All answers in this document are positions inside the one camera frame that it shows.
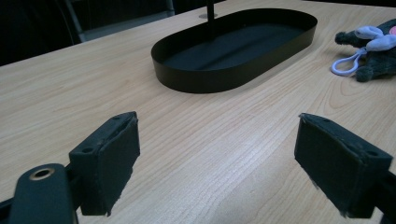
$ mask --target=dark gray plush toy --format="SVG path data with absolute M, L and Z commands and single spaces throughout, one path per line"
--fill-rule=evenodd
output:
M 335 36 L 335 42 L 351 45 L 361 49 L 363 54 L 367 53 L 365 65 L 356 67 L 356 79 L 359 82 L 383 75 L 396 75 L 396 19 L 377 27 L 363 26 L 349 33 L 340 32 Z

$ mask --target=plush toy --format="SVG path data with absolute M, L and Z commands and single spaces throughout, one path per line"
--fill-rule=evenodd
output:
M 336 75 L 347 76 L 356 71 L 356 79 L 359 82 L 383 75 L 396 75 L 396 19 L 382 23 L 378 27 L 363 26 L 349 33 L 340 32 L 335 36 L 335 42 L 359 48 L 352 57 L 338 60 L 332 65 L 332 71 Z M 366 62 L 359 67 L 358 59 L 361 55 L 366 56 Z M 352 69 L 339 71 L 336 68 L 339 63 L 350 60 L 355 60 Z

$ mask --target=black tray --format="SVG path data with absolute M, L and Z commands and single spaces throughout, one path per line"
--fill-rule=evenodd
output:
M 151 56 L 157 78 L 173 90 L 227 91 L 308 47 L 317 23 L 295 10 L 242 10 L 167 36 Z

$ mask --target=light wood tabletop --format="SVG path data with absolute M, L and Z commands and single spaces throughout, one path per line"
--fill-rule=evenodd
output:
M 289 8 L 318 19 L 311 46 L 239 88 L 171 90 L 152 46 L 205 22 L 199 8 L 0 67 L 0 201 L 20 175 L 69 163 L 68 152 L 111 117 L 136 111 L 141 156 L 110 217 L 80 223 L 379 223 L 341 217 L 294 159 L 301 113 L 331 119 L 396 156 L 396 78 L 359 83 L 331 64 L 355 49 L 334 36 L 394 19 L 395 9 L 291 0 L 227 0 L 219 17 Z M 396 173 L 396 165 L 390 167 Z

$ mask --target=wood grain surface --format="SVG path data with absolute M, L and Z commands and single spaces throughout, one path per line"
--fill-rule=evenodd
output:
M 215 10 L 261 7 L 315 16 L 314 41 L 231 91 L 183 93 L 155 77 L 152 46 L 204 22 L 205 8 L 0 67 L 0 201 L 27 170 L 68 164 L 68 152 L 107 119 L 136 111 L 133 176 L 110 217 L 79 215 L 80 223 L 379 223 L 378 210 L 341 217 L 293 150 L 298 116 L 311 113 L 396 156 L 396 78 L 359 83 L 329 69 L 355 52 L 336 45 L 336 33 L 394 19 L 395 9 L 227 0 Z

